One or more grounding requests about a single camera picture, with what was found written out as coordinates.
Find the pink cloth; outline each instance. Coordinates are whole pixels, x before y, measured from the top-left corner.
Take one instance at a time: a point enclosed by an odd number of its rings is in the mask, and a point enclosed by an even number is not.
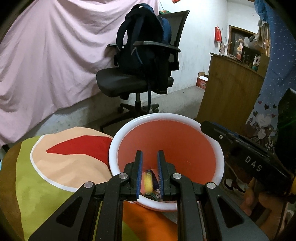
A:
[[[99,92],[96,73],[112,67],[125,15],[158,0],[35,0],[0,44],[0,146],[18,141],[56,110]]]

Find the blue fabric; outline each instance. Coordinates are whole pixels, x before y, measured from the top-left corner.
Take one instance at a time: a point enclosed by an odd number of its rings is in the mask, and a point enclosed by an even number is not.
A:
[[[270,62],[267,73],[247,126],[254,136],[263,140],[263,147],[274,147],[278,122],[278,103],[288,88],[296,90],[296,40],[279,15],[267,4],[271,33]]]
[[[152,8],[149,4],[147,4],[147,3],[139,3],[139,4],[136,4],[135,6],[133,6],[132,10],[133,10],[133,9],[136,9],[136,8],[139,8],[139,7],[147,8],[147,9],[149,9],[152,13],[154,13],[153,8]]]
[[[169,21],[166,18],[162,18],[163,21],[163,41],[164,43],[170,44],[172,38],[172,28]]]
[[[259,15],[260,19],[268,22],[268,14],[264,0],[255,0],[254,5],[256,13]]]

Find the green fabric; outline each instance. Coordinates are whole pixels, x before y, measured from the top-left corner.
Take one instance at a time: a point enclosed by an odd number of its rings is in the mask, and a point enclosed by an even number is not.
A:
[[[96,239],[96,229],[97,229],[98,223],[99,223],[99,216],[100,216],[100,212],[101,212],[102,203],[103,202],[100,203],[100,208],[99,208],[99,211],[98,211],[98,216],[96,217],[96,225],[94,226],[94,235],[93,235],[92,241],[95,241],[95,239]]]
[[[26,241],[73,194],[49,184],[32,166],[30,153],[38,139],[22,142],[16,164],[16,196]]]
[[[122,222],[122,241],[141,241],[125,222]]]

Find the chair base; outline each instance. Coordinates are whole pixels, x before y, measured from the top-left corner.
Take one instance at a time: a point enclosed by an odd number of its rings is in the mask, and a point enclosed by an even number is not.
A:
[[[118,112],[119,113],[123,113],[124,111],[124,108],[129,110],[128,112],[122,114],[120,117],[114,119],[114,120],[111,120],[107,123],[105,123],[104,125],[101,125],[100,126],[100,131],[105,133],[104,132],[104,128],[107,127],[107,126],[110,126],[112,124],[115,124],[115,123],[118,123],[120,121],[124,121],[124,120],[127,120],[127,119],[130,119],[130,118],[137,118],[139,116],[143,116],[143,115],[147,115],[147,105],[146,106],[141,106],[141,101],[136,101],[135,102],[135,106],[132,106],[130,104],[120,104],[120,107],[118,108]],[[153,113],[158,113],[158,107],[159,105],[158,104],[151,104],[150,106],[150,110],[152,110]]]

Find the chair backrest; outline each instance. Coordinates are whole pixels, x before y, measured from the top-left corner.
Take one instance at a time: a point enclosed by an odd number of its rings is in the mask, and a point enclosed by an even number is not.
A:
[[[170,23],[170,26],[172,28],[172,39],[170,44],[175,47],[179,47],[183,27],[189,12],[190,11],[182,11],[182,12],[173,12],[173,13],[167,13],[167,14],[161,15],[162,18],[166,18]],[[170,70],[178,70],[180,68],[178,53],[171,54],[169,62],[170,62],[170,65],[169,65]]]

